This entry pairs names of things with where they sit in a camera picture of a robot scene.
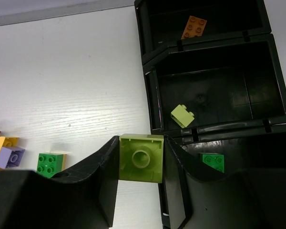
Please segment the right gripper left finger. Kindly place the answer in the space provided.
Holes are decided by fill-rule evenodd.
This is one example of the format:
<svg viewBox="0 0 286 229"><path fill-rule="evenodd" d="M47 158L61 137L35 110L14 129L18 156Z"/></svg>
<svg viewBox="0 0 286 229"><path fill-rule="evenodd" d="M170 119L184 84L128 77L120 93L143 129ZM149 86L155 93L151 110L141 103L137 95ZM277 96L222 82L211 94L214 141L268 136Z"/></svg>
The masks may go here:
<svg viewBox="0 0 286 229"><path fill-rule="evenodd" d="M118 179L118 136L52 178L0 170L0 229L110 228Z"/></svg>

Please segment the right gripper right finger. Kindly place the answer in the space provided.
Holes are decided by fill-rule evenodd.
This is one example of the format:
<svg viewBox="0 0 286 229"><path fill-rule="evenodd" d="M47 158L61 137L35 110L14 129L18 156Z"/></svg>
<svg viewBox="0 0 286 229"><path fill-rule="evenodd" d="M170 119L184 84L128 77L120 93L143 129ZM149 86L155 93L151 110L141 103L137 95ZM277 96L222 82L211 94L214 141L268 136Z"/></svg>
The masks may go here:
<svg viewBox="0 0 286 229"><path fill-rule="evenodd" d="M172 229L286 229L286 135L260 135L195 145L167 137L164 184ZM222 154L225 172L203 163Z"/></svg>

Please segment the dark green square lego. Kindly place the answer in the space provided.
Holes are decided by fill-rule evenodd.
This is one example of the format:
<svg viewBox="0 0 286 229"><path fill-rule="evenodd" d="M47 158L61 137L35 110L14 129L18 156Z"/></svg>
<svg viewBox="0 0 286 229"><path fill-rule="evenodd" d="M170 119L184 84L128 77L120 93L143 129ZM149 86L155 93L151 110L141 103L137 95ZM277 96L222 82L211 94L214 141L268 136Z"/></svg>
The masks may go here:
<svg viewBox="0 0 286 229"><path fill-rule="evenodd" d="M202 153L200 159L206 165L213 169L224 173L225 172L225 157L222 154L215 153Z"/></svg>

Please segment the yellow long lego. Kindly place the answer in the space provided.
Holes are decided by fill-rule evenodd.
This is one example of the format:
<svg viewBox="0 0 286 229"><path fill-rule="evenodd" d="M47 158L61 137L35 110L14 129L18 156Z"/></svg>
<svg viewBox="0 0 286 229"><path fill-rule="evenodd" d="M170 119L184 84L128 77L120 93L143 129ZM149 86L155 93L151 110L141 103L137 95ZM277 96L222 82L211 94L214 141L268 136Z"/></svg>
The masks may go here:
<svg viewBox="0 0 286 229"><path fill-rule="evenodd" d="M64 151L53 151L53 152L50 152L50 154L58 156L59 162L58 162L57 171L58 172L63 171L66 165L67 153Z"/></svg>

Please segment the dark green curved lego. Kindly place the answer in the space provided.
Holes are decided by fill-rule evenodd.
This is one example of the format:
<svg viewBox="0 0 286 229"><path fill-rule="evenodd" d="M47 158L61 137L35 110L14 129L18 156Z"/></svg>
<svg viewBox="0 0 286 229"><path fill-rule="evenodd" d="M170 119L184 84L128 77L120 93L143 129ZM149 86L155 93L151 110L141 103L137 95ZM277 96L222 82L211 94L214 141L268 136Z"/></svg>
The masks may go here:
<svg viewBox="0 0 286 229"><path fill-rule="evenodd" d="M39 153L36 172L44 177L51 178L59 173L58 156L51 155L50 153Z"/></svg>

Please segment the lime green small lego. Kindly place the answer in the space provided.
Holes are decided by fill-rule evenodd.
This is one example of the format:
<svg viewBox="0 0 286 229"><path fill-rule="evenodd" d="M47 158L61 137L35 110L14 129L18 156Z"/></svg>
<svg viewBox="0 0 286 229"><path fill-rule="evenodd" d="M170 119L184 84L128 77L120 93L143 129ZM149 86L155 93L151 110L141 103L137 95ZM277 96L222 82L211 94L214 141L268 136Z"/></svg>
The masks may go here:
<svg viewBox="0 0 286 229"><path fill-rule="evenodd" d="M120 180L162 183L163 135L124 134L119 141Z"/></svg>

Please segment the lime green square lego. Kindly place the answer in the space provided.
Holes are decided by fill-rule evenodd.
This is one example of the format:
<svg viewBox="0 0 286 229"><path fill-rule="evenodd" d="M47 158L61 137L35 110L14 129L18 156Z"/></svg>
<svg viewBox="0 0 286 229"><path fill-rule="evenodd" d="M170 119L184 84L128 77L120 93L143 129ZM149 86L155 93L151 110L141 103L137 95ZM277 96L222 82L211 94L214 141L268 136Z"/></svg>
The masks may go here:
<svg viewBox="0 0 286 229"><path fill-rule="evenodd" d="M188 127L195 119L194 114L187 111L187 107L183 104L177 105L171 111L170 116L181 128Z"/></svg>

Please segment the orange brown lego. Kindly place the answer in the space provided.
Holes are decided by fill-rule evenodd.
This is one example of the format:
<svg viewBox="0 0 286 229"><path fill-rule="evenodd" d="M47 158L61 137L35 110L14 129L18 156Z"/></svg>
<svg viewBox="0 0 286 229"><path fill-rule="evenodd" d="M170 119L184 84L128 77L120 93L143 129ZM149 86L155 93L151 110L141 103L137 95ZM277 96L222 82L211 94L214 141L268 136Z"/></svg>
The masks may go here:
<svg viewBox="0 0 286 229"><path fill-rule="evenodd" d="M189 16L188 22L181 36L181 39L194 38L202 36L207 20L195 16Z"/></svg>

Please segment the purple block lego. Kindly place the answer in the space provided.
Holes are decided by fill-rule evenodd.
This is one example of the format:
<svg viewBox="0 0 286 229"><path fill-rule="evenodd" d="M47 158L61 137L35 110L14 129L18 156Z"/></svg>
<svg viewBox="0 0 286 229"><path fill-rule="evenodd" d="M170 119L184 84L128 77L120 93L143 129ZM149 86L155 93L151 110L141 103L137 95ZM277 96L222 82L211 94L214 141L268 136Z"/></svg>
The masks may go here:
<svg viewBox="0 0 286 229"><path fill-rule="evenodd" d="M17 146L3 146L0 151L0 168L18 167L22 160L24 148Z"/></svg>

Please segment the black compartment bin row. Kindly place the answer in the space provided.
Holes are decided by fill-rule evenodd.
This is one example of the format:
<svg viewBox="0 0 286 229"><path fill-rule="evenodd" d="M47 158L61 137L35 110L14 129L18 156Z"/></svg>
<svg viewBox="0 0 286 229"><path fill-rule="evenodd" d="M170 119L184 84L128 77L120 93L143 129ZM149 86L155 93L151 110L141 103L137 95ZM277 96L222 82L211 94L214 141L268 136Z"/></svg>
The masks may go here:
<svg viewBox="0 0 286 229"><path fill-rule="evenodd" d="M196 144L286 135L286 86L262 0L137 0L134 3L153 135L193 154ZM189 16L207 20L181 39ZM183 104L194 121L170 116ZM163 228L170 228L164 178Z"/></svg>

